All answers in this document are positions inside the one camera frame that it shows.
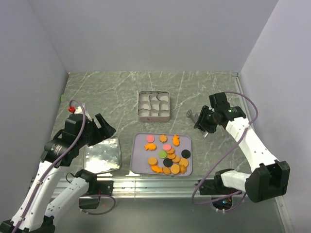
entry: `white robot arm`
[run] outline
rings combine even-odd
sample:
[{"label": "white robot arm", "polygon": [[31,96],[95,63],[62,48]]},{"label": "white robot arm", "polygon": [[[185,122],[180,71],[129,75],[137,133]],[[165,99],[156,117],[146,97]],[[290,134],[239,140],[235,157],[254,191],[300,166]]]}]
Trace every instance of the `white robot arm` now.
[{"label": "white robot arm", "polygon": [[70,185],[49,203],[59,180],[79,154],[79,149],[85,145],[96,145],[116,132],[101,114],[95,115],[101,126],[98,128],[94,119],[78,103],[80,109],[76,111],[70,107],[69,111],[73,114],[66,119],[65,127],[46,143],[35,181],[26,199],[12,219],[0,224],[0,232],[53,233],[62,215],[74,203],[78,203],[82,195],[97,193],[97,175],[82,169],[75,174]]},{"label": "white robot arm", "polygon": [[226,169],[216,172],[216,189],[234,188],[244,191],[253,202],[281,196],[286,193],[290,167],[280,162],[264,146],[240,107],[230,107],[224,92],[209,96],[211,108],[203,106],[195,128],[214,133],[217,125],[239,143],[251,167],[251,174]]}]

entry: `gray wall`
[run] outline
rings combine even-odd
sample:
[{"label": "gray wall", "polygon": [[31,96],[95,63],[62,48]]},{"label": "gray wall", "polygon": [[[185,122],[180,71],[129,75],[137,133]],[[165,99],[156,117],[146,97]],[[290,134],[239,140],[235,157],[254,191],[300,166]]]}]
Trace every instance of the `gray wall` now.
[{"label": "gray wall", "polygon": [[0,221],[24,200],[49,139],[66,71],[29,3],[0,0]]},{"label": "gray wall", "polygon": [[295,232],[311,232],[311,3],[280,0],[242,69],[256,130],[291,166],[284,196]]},{"label": "gray wall", "polygon": [[240,71],[277,0],[29,0],[68,71]]}]

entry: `orange cookie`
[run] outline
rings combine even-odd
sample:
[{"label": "orange cookie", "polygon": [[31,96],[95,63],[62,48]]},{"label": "orange cookie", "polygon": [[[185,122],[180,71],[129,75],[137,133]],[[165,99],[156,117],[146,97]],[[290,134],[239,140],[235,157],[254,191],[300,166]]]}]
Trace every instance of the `orange cookie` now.
[{"label": "orange cookie", "polygon": [[158,165],[151,166],[151,170],[154,171],[154,172],[156,172],[156,173],[163,172],[162,168],[159,167]]},{"label": "orange cookie", "polygon": [[173,161],[174,163],[179,163],[180,157],[179,157],[179,156],[175,156],[175,158],[173,158],[172,161]]},{"label": "orange cookie", "polygon": [[185,174],[186,171],[187,168],[185,167],[185,165],[180,165],[180,173]]},{"label": "orange cookie", "polygon": [[188,162],[187,159],[182,158],[182,159],[180,159],[180,161],[179,161],[179,165],[184,165],[185,167],[188,167],[189,162]]},{"label": "orange cookie", "polygon": [[179,144],[180,144],[179,136],[174,135],[174,137],[173,137],[173,144],[174,144],[174,146],[176,146],[176,147],[179,146]]},{"label": "orange cookie", "polygon": [[163,170],[165,175],[170,175],[170,173],[171,173],[171,170],[168,167],[164,167],[164,168],[162,168],[162,170]]},{"label": "orange cookie", "polygon": [[155,150],[156,149],[156,144],[148,143],[147,145],[145,145],[145,149],[146,150]]},{"label": "orange cookie", "polygon": [[171,172],[173,174],[178,174],[180,172],[180,166],[177,164],[174,164],[171,166]]},{"label": "orange cookie", "polygon": [[160,139],[160,142],[166,142],[167,141],[167,136],[162,134],[159,139]]},{"label": "orange cookie", "polygon": [[169,159],[174,159],[174,158],[176,157],[176,155],[175,155],[175,154],[168,154],[167,157],[168,157]]},{"label": "orange cookie", "polygon": [[155,166],[155,165],[157,165],[157,159],[154,158],[154,157],[149,158],[149,159],[148,159],[148,164],[149,164],[150,166]]},{"label": "orange cookie", "polygon": [[157,173],[161,173],[163,172],[163,168],[159,167],[159,169],[157,170]]},{"label": "orange cookie", "polygon": [[169,151],[167,151],[168,154],[173,154],[175,152],[174,148],[172,147],[172,149],[170,149]]}]

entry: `lavender tray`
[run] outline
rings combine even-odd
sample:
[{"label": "lavender tray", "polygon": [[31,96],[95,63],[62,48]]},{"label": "lavender tray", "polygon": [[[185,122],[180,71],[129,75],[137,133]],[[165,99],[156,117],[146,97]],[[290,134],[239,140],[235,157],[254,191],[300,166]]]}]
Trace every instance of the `lavender tray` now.
[{"label": "lavender tray", "polygon": [[[159,137],[164,134],[167,136],[167,141],[165,143],[160,142]],[[155,137],[156,144],[155,150],[145,150],[145,145],[148,143],[146,138],[148,135],[153,135]],[[192,173],[192,151],[191,151],[191,139],[186,135],[179,135],[180,145],[178,147],[173,145],[174,134],[165,133],[137,133],[134,137],[133,151],[131,157],[131,170],[134,173],[145,173],[145,174],[155,174],[155,175],[165,175],[164,173],[155,173],[151,170],[148,164],[148,159],[150,157],[155,157],[158,160],[158,166],[164,167],[163,159],[159,158],[159,152],[163,150],[164,144],[170,144],[175,149],[175,154],[182,158],[181,152],[183,150],[189,150],[191,152],[190,158],[188,158],[189,165],[187,171],[184,174],[171,174],[170,176],[188,176]]]}]

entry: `small metal tool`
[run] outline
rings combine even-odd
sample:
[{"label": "small metal tool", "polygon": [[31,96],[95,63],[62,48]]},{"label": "small metal tool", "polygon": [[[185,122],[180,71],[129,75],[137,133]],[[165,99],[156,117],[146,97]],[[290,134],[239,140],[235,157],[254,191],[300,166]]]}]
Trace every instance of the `small metal tool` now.
[{"label": "small metal tool", "polygon": [[[198,118],[199,118],[199,115],[197,113],[195,115],[192,114],[192,110],[191,109],[189,111],[187,111],[186,116],[188,118],[190,118],[193,121],[194,124],[198,121]],[[200,130],[200,131],[201,131],[203,137],[206,137],[208,135],[207,131],[203,131],[203,130]]]}]

